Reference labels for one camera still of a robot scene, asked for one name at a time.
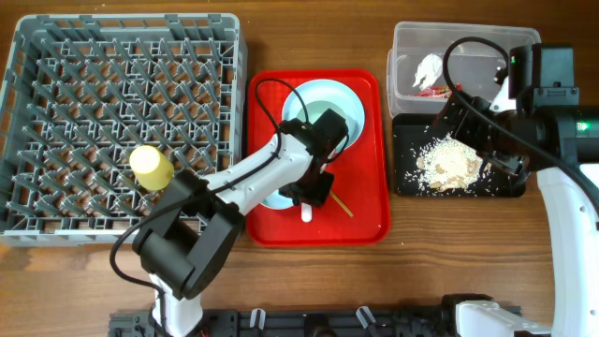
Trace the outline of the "green bowl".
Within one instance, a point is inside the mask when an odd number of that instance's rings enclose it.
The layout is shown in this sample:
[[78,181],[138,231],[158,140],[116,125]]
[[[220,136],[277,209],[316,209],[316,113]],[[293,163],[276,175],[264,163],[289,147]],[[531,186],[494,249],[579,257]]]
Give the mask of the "green bowl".
[[343,112],[343,110],[340,107],[338,107],[337,105],[335,105],[331,102],[328,102],[328,101],[324,101],[324,100],[313,101],[313,102],[308,103],[306,105],[306,108],[308,111],[308,119],[305,119],[305,114],[303,112],[303,108],[299,108],[297,115],[296,115],[296,118],[300,119],[303,122],[308,121],[310,124],[314,124],[326,110],[333,110],[338,115],[340,115],[345,120],[347,120],[347,115]]

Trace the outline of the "wooden chopstick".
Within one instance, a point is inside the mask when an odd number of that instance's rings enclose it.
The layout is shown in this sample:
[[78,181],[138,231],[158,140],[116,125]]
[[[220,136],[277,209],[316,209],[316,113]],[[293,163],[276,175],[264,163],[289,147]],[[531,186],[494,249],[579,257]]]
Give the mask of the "wooden chopstick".
[[335,194],[333,191],[329,192],[330,197],[343,209],[343,211],[351,218],[354,217],[353,212],[347,207],[347,205]]

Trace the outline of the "rice food scraps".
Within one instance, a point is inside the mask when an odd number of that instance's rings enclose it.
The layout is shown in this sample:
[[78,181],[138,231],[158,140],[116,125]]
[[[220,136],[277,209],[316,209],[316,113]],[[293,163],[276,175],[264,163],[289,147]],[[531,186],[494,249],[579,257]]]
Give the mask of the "rice food scraps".
[[475,150],[449,135],[433,137],[411,152],[416,167],[408,169],[403,178],[408,183],[415,183],[420,193],[468,192],[474,183],[491,174],[491,164],[484,164]]

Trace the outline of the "white plastic fork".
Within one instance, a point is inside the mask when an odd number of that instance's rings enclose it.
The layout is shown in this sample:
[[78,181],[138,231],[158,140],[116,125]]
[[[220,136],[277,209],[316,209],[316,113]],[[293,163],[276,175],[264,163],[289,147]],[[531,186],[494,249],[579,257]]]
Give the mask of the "white plastic fork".
[[306,203],[300,205],[300,218],[304,223],[310,223],[313,220],[312,206]]

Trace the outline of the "light blue saucer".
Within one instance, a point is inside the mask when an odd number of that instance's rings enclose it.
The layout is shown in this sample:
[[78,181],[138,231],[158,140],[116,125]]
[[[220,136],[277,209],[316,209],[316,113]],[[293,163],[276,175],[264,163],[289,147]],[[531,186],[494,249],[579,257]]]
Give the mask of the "light blue saucer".
[[261,201],[261,205],[272,210],[280,211],[294,206],[293,199],[283,196],[275,190]]

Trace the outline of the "red snack wrapper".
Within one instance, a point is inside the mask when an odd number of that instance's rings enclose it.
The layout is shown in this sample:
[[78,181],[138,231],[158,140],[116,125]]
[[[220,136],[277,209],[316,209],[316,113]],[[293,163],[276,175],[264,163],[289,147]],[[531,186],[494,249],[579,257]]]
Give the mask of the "red snack wrapper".
[[416,97],[427,97],[427,98],[449,98],[452,95],[451,89],[445,86],[430,86],[422,88]]

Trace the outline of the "white napkin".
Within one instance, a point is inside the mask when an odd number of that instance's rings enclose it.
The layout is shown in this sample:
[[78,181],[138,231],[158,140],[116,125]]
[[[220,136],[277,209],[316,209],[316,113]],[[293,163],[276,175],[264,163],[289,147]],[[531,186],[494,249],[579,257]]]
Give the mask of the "white napkin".
[[432,87],[442,75],[443,59],[434,53],[423,58],[416,68],[414,87],[424,91]]

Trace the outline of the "yellow plastic cup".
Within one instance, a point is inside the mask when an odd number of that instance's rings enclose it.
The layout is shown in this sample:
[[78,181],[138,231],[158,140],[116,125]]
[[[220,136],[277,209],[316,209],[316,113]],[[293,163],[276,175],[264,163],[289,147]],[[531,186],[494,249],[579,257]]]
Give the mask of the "yellow plastic cup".
[[139,184],[149,191],[166,188],[174,177],[173,164],[150,145],[135,148],[129,156],[129,164]]

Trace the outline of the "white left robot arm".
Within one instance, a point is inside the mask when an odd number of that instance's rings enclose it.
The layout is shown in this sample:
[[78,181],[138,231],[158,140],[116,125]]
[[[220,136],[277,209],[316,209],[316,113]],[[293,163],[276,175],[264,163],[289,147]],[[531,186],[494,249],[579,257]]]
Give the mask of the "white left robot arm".
[[324,170],[340,140],[275,135],[233,167],[171,181],[133,241],[156,292],[153,319],[164,336],[187,336],[203,317],[201,294],[224,267],[246,215],[274,192],[322,206],[332,186]]

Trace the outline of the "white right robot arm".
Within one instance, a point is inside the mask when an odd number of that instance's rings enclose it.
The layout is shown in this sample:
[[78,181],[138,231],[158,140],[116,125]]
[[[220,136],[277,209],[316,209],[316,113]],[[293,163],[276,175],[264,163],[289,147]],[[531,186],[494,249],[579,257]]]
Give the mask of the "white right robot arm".
[[519,98],[495,107],[459,93],[437,119],[484,162],[520,178],[536,174],[553,258],[549,335],[597,335],[598,109],[574,98]]

